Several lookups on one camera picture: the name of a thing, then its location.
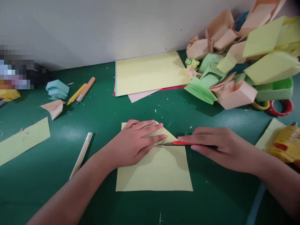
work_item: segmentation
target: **pink marker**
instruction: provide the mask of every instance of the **pink marker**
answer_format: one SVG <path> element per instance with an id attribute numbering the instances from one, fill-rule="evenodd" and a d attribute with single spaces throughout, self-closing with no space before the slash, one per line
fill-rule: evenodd
<path id="1" fill-rule="evenodd" d="M 94 83 L 94 81 L 96 80 L 95 77 L 92 77 L 90 79 L 90 81 L 88 82 L 88 84 L 85 86 L 85 88 L 83 89 L 83 91 L 81 92 L 81 94 L 79 95 L 79 97 L 76 99 L 76 101 L 81 102 L 81 100 L 83 99 L 83 97 L 86 95 L 87 91 L 90 89 L 90 87 L 92 86 L 92 84 Z"/>

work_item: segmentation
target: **yellow tool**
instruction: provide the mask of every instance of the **yellow tool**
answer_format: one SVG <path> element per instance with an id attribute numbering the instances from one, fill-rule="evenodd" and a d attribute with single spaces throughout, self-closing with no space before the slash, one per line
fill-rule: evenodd
<path id="1" fill-rule="evenodd" d="M 300 168 L 300 127 L 297 122 L 282 129 L 273 145 L 269 154 L 285 163 L 294 163 Z"/>
<path id="2" fill-rule="evenodd" d="M 15 89 L 0 90 L 0 98 L 3 98 L 2 101 L 4 101 L 4 102 L 10 102 L 10 101 L 15 100 L 16 98 L 19 98 L 19 97 L 21 97 L 21 95 Z"/>
<path id="3" fill-rule="evenodd" d="M 70 98 L 69 102 L 67 103 L 67 105 L 71 104 L 72 102 L 74 102 L 76 100 L 76 98 L 78 98 L 78 96 L 81 94 L 81 92 L 83 91 L 83 89 L 85 88 L 87 84 L 83 84 L 81 86 L 81 88 L 79 88 L 78 91 L 76 91 L 76 93 Z"/>

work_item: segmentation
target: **table surface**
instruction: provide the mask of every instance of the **table surface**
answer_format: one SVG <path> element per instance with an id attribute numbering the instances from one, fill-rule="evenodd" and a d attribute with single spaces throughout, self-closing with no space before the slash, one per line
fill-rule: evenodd
<path id="1" fill-rule="evenodd" d="M 179 52 L 185 60 L 185 52 Z M 255 144 L 273 118 L 250 105 L 224 110 L 209 105 L 184 89 L 158 91 L 135 103 L 114 97 L 115 63 L 73 68 L 53 73 L 71 83 L 72 96 L 90 77 L 96 78 L 80 104 L 64 106 L 51 121 L 40 106 L 49 102 L 44 87 L 21 92 L 21 98 L 0 109 L 0 141 L 48 117 L 51 137 L 0 167 L 1 224 L 24 224 L 69 179 L 88 132 L 93 138 L 84 162 L 101 149 L 129 119 L 155 119 L 174 136 L 191 134 L 199 126 L 227 127 Z M 300 76 L 294 77 L 295 109 L 278 118 L 289 125 L 300 115 Z M 117 170 L 99 187 L 80 224 L 245 224 L 260 180 L 227 170 L 186 148 L 194 192 L 115 192 Z M 282 224 L 286 215 L 266 192 L 256 224 Z"/>

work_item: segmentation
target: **pencil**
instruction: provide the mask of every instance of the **pencil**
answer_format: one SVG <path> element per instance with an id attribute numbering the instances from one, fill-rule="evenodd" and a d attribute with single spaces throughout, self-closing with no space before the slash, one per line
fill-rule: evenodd
<path id="1" fill-rule="evenodd" d="M 85 138 L 85 141 L 84 141 L 84 144 L 82 146 L 82 149 L 79 153 L 79 156 L 78 156 L 78 159 L 75 163 L 75 166 L 73 168 L 73 171 L 71 173 L 71 176 L 69 178 L 69 180 L 77 173 L 77 171 L 80 169 L 81 167 L 81 164 L 82 164 L 82 161 L 83 161 L 83 158 L 85 156 L 85 153 L 87 152 L 87 149 L 88 149 L 88 145 L 90 144 L 90 141 L 91 141 L 91 138 L 93 136 L 93 133 L 89 132 L 87 134 L 87 137 Z"/>

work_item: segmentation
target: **right hand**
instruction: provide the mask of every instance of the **right hand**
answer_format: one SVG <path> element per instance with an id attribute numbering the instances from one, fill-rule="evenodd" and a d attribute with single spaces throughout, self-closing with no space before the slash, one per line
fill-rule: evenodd
<path id="1" fill-rule="evenodd" d="M 198 127 L 192 135 L 178 137 L 178 140 L 198 144 L 191 149 L 227 169 L 254 175 L 269 156 L 227 128 Z"/>

